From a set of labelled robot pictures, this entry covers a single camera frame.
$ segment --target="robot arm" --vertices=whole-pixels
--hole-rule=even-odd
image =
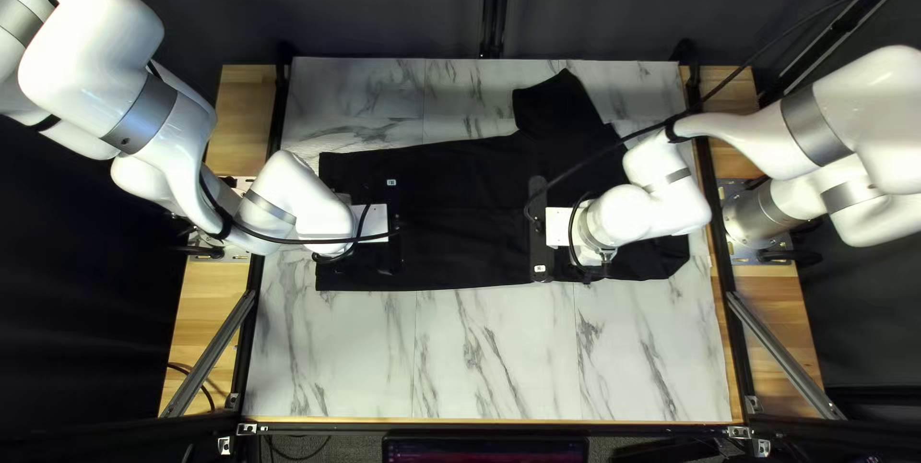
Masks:
[[[19,89],[17,68],[23,52],[51,15],[48,0],[0,0],[0,114],[81,155],[99,161],[118,151],[32,103]]]
[[[38,108],[119,152],[111,173],[121,188],[256,254],[278,244],[247,230],[299,240],[354,235],[352,210],[288,152],[270,158],[245,198],[201,164],[214,109],[162,66],[162,78],[148,72],[163,26],[143,2],[58,1],[18,62],[18,84]],[[350,245],[311,250],[332,256]]]
[[[688,116],[674,132],[723,139],[773,177],[727,205],[735,240],[766,247],[777,233],[827,212],[847,244],[865,246],[921,231],[919,114],[921,52],[889,46],[751,116]],[[687,233],[709,222],[693,184],[649,186],[678,168],[665,168],[667,143],[659,133],[625,155],[633,185],[589,205],[578,222],[582,245],[600,253],[605,244]]]
[[[706,113],[675,133],[727,141],[766,175],[792,179],[857,153],[891,195],[921,192],[921,52],[878,49],[751,116]]]

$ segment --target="white marble board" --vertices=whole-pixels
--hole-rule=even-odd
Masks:
[[[684,109],[666,62],[304,57],[282,148],[316,168],[321,151],[511,134],[511,91],[563,68],[622,135]],[[667,281],[432,292],[316,292],[285,246],[265,260],[244,413],[728,422],[707,239],[690,241]]]

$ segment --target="black curtain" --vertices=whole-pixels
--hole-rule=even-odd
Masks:
[[[0,165],[4,434],[154,417],[185,263],[171,219],[10,119]]]

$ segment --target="black cable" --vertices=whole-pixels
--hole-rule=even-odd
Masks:
[[[189,444],[189,446],[185,447],[185,454],[182,455],[180,463],[189,463],[193,452],[195,452],[195,444]]]
[[[189,376],[189,370],[179,367],[176,363],[167,363],[167,368],[174,369],[186,376]],[[211,412],[215,412],[217,409],[214,407],[214,399],[211,398],[211,393],[208,393],[208,390],[204,387],[204,384],[201,385],[201,392],[204,393],[204,397],[208,398],[208,404],[211,406]]]
[[[357,228],[357,229],[355,230],[355,232],[354,232],[354,235],[355,235],[355,236],[361,236],[361,230],[362,230],[362,228],[365,227],[365,217],[367,216],[367,211],[370,210],[370,209],[371,209],[371,205],[370,205],[370,204],[365,204],[365,208],[364,208],[363,210],[361,210],[361,216],[358,217],[358,228]],[[347,258],[347,257],[351,257],[352,253],[354,252],[354,247],[355,247],[356,245],[358,245],[358,244],[355,243],[355,242],[352,242],[352,244],[349,245],[348,249],[345,249],[345,252],[344,252],[344,253],[342,253],[342,254],[340,254],[340,255],[337,255],[337,256],[334,256],[334,257],[324,257],[324,256],[319,255],[319,254],[317,254],[317,253],[313,253],[312,255],[310,255],[310,259],[312,259],[312,260],[314,261],[314,263],[318,263],[318,264],[321,264],[321,265],[329,264],[329,263],[335,263],[335,262],[341,261],[341,260],[343,260],[343,259],[345,259],[345,258]]]
[[[347,244],[349,242],[363,242],[366,240],[376,240],[378,238],[390,238],[390,236],[396,236],[400,234],[400,227],[397,226],[394,228],[394,231],[387,231],[386,233],[378,234],[369,234],[367,236],[352,236],[349,238],[324,238],[322,240],[295,240],[291,238],[275,238],[273,236],[267,236],[262,233],[251,230],[245,225],[239,223],[239,221],[234,218],[230,213],[228,213],[224,208],[217,203],[217,200],[214,199],[214,196],[211,195],[211,190],[208,189],[208,185],[204,182],[204,173],[199,174],[198,177],[199,186],[201,186],[201,191],[204,192],[204,196],[208,199],[208,203],[211,204],[211,207],[217,211],[217,214],[225,221],[230,221],[234,226],[236,226],[243,233],[247,233],[249,236],[259,238],[265,242],[272,242],[274,244],[287,244],[287,245],[312,245],[312,244]]]
[[[224,247],[204,247],[201,245],[173,245],[169,247],[170,251],[179,251],[190,257],[212,257],[221,259],[224,257]]]
[[[748,68],[750,65],[752,65],[752,63],[757,57],[760,57],[765,51],[767,51],[768,49],[776,45],[781,40],[787,38],[790,33],[795,32],[796,30],[800,29],[800,27],[802,27],[806,23],[816,19],[817,17],[822,16],[826,11],[833,10],[834,8],[841,6],[845,4],[846,2],[850,2],[850,1],[852,0],[835,0],[835,2],[832,2],[830,4],[827,4],[821,7],[820,9],[813,11],[811,14],[797,21],[795,24],[790,26],[784,33],[780,33],[776,38],[774,38],[767,44],[763,45],[760,49],[755,51],[750,57],[748,57],[748,59],[746,59],[741,65],[739,65],[734,71],[732,71],[732,73],[728,77],[726,77],[723,81],[720,81],[720,83],[717,84],[716,87],[711,89],[710,92],[704,95],[704,97],[702,97],[699,102],[691,105],[691,107],[688,108],[686,111],[670,116],[668,119],[664,119],[655,125],[643,128],[642,130],[638,130],[637,132],[634,132],[632,134],[628,134],[624,136],[623,138],[620,138],[617,141],[615,141],[613,145],[606,147],[602,149],[601,151],[596,152],[594,155],[588,157],[587,159],[581,161],[580,163],[576,163],[575,165],[573,165],[572,168],[569,168],[562,174],[556,176],[553,180],[547,183],[547,186],[544,186],[540,190],[535,191],[528,198],[528,201],[525,203],[524,209],[523,209],[524,216],[528,219],[529,222],[531,222],[531,224],[534,224],[535,222],[537,222],[538,219],[531,215],[531,204],[540,194],[546,193],[547,190],[549,190],[553,186],[556,186],[560,182],[564,181],[570,175],[574,174],[575,172],[578,172],[579,170],[588,166],[589,164],[595,163],[596,161],[598,161],[600,158],[604,157],[608,153],[611,153],[612,151],[616,150],[618,147],[623,145],[628,140],[633,139],[637,136],[641,136],[653,130],[657,130],[659,128],[665,127],[671,121],[677,121],[681,119],[682,117],[689,116],[692,112],[700,109],[703,106],[704,102],[712,98],[717,92],[722,91],[722,89],[726,87],[732,80],[735,80],[737,76],[742,74],[745,68]]]
[[[279,450],[277,447],[275,447],[275,444],[272,443],[272,437],[271,437],[271,436],[265,436],[265,441],[267,441],[267,442],[269,443],[269,449],[270,449],[274,454],[277,454],[278,456],[284,457],[284,458],[286,458],[286,459],[290,459],[291,461],[307,461],[307,460],[310,459],[311,457],[316,456],[317,454],[319,454],[319,451],[323,450],[323,448],[326,446],[326,444],[328,444],[328,443],[330,442],[330,439],[332,439],[332,436],[326,436],[326,439],[323,440],[323,443],[319,444],[319,447],[317,448],[317,450],[314,450],[313,452],[311,452],[310,454],[307,454],[306,456],[298,456],[298,457],[295,457],[295,456],[291,456],[291,455],[285,454],[284,452],[282,452],[281,450]]]

